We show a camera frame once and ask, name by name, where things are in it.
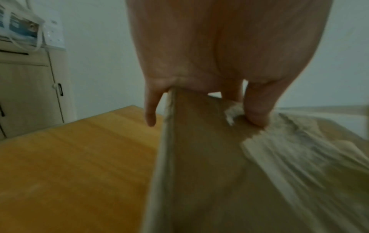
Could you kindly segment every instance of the skin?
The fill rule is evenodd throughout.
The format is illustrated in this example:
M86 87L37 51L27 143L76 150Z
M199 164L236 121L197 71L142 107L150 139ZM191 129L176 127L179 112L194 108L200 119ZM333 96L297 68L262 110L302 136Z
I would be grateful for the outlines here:
M332 0L127 0L145 77L145 119L172 86L243 101L268 124L277 100L312 58ZM245 95L242 82L248 81Z

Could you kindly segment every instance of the countertop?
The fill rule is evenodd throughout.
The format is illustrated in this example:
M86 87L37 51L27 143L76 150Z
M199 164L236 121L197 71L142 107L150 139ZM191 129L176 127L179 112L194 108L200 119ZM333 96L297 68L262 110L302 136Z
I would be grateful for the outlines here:
M162 121L130 106L0 142L0 232L137 232Z

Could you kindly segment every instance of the clear packing tape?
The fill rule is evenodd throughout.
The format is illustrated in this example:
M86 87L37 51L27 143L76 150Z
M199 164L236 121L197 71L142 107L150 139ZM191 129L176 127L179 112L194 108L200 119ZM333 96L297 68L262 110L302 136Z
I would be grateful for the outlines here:
M313 232L369 232L369 159L353 143L329 141L315 119L275 114L241 146Z

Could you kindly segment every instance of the bag handle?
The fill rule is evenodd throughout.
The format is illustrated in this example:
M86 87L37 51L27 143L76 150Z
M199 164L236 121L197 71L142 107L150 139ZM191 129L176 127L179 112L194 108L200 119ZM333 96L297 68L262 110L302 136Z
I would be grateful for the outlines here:
M22 45L20 45L18 42L16 42L12 38L12 35L10 34L10 18L11 18L11 16L12 16L12 11L6 6L5 11L4 11L4 15L3 15L3 25L4 25L5 32L7 33L7 37L10 39L10 41L13 42L13 44L15 46L17 46L18 48L23 49L23 50L28 51L28 52L36 52L37 50L39 50L41 48L41 45L42 45L42 24L39 24L39 26L38 26L36 47L35 47L35 49L30 50L28 48L23 47Z

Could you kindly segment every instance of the cabinet handle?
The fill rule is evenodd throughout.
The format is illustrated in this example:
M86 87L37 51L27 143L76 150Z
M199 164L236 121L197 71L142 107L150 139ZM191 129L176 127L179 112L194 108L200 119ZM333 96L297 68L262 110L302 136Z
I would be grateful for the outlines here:
M3 109L1 108L1 104L0 104L0 114L1 114L2 117L5 117L5 113L4 113Z
M58 87L59 87L59 91L60 91L60 96L64 96L63 88L62 88L62 85L60 83L58 83Z
M29 53L22 53L22 52L13 52L13 51L7 51L7 50L0 50L2 53L14 53L14 54L20 54L20 55L29 55Z

